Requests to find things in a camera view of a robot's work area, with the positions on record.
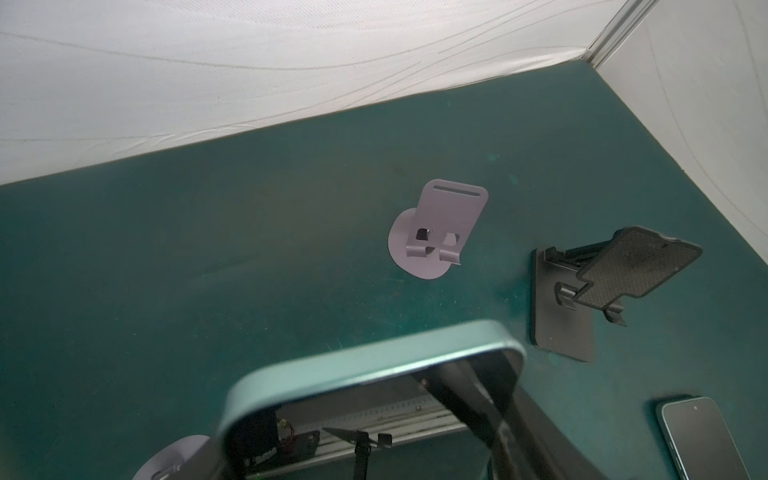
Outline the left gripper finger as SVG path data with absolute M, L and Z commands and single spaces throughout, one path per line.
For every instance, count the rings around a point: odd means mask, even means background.
M 522 387 L 515 388 L 503 418 L 537 479 L 607 479 Z

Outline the purple phone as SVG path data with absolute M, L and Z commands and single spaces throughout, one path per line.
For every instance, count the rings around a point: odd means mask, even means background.
M 718 405 L 709 397 L 659 402 L 659 423 L 680 479 L 750 479 Z

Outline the dark angular stand right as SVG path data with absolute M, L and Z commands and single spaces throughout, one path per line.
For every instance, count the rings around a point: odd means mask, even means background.
M 697 244 L 641 227 L 607 241 L 532 252 L 530 340 L 580 362 L 595 358 L 593 313 L 624 326 L 623 297 L 642 298 L 699 259 Z

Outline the back centre round stand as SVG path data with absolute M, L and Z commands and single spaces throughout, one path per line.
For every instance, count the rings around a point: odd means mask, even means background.
M 388 235 L 390 257 L 417 278 L 443 276 L 460 263 L 461 252 L 487 201 L 488 192 L 481 186 L 429 181 L 418 205 L 394 221 Z

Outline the round stand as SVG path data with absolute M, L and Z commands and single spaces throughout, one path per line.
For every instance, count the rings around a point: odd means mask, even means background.
M 168 445 L 134 474 L 133 480 L 167 479 L 189 461 L 209 440 L 206 435 L 190 435 Z
M 417 278 L 443 276 L 460 263 L 461 252 L 487 201 L 488 192 L 481 186 L 429 181 L 418 205 L 394 221 L 388 235 L 390 257 Z

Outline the back left round stand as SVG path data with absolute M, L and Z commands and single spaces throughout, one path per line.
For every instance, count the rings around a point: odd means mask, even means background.
M 134 474 L 133 480 L 167 479 L 189 461 L 209 440 L 206 435 L 190 435 L 168 445 Z

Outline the green table mat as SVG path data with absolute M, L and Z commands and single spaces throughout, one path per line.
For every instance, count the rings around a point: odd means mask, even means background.
M 488 192 L 434 280 L 388 235 L 431 180 Z M 672 479 L 656 404 L 712 398 L 767 475 L 767 267 L 610 87 L 572 62 L 1 190 L 1 475 L 128 479 L 274 363 L 475 319 L 529 340 L 532 252 L 639 225 L 702 257 L 596 356 L 522 385 L 607 477 Z

